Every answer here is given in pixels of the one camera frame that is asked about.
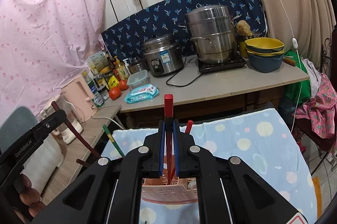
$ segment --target pink utensil holder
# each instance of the pink utensil holder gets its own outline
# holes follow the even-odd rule
[[[198,201],[197,189],[188,190],[188,183],[193,178],[180,179],[174,175],[171,184],[167,184],[167,169],[159,179],[145,179],[142,187],[142,199],[159,204],[187,204]]]

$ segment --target polka dot blanket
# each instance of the polka dot blanket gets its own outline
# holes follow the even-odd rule
[[[113,136],[126,154],[143,144],[157,129],[116,130]],[[265,109],[228,119],[193,125],[196,145],[213,155],[228,159],[238,156],[276,189],[307,219],[317,220],[316,195],[308,166],[286,124],[275,109]],[[107,143],[102,156],[119,154]],[[141,201],[139,223],[199,223],[198,203],[163,205]]]

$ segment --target metal screw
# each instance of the metal screw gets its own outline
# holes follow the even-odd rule
[[[193,146],[190,147],[190,151],[192,153],[198,153],[200,151],[200,147],[196,146],[196,145],[193,145]]]
[[[241,160],[238,157],[232,157],[232,158],[230,158],[230,162],[233,163],[233,164],[240,164]]]
[[[142,153],[142,154],[145,154],[145,153],[149,152],[149,148],[146,147],[146,146],[140,146],[140,147],[138,148],[138,152],[139,152],[139,153]]]
[[[101,165],[101,166],[107,165],[108,162],[109,162],[109,160],[108,160],[107,158],[100,158],[100,159],[98,160],[98,164]]]

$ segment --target kitchen counter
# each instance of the kitchen counter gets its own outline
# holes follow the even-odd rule
[[[186,67],[180,71],[170,84],[184,85],[199,75],[197,56],[187,57]],[[309,79],[309,76],[297,67],[282,63],[281,67],[270,73],[261,73],[252,68],[247,60],[244,68],[225,70],[202,75],[186,87],[170,87],[165,84],[171,76],[155,78],[150,75],[151,84],[159,88],[159,95],[152,100],[128,104],[124,101],[128,90],[123,91],[117,100],[107,100],[107,105],[121,105],[122,112],[132,112],[164,107],[164,94],[173,94],[174,105],[231,97],[250,92],[280,87]]]
[[[120,105],[108,106],[104,104],[102,108],[98,109],[94,117],[104,116],[113,119],[120,109]],[[108,126],[110,120],[90,119],[82,123],[84,130],[81,135],[92,147],[95,147],[100,137],[104,134],[102,129],[104,124]],[[66,145],[64,142],[59,142],[59,144],[65,156],[61,166],[52,174],[44,189],[42,202],[46,205],[78,176],[82,165],[76,163],[76,160],[79,158],[86,161],[90,155],[90,151],[77,138],[69,145]]]

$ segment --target pink floral cloth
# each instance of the pink floral cloth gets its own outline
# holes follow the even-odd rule
[[[337,93],[329,78],[321,73],[322,80],[317,95],[296,110],[296,119],[311,120],[311,129],[321,138],[332,138],[335,134],[335,112]]]
[[[0,124],[36,115],[101,48],[104,0],[0,0]]]

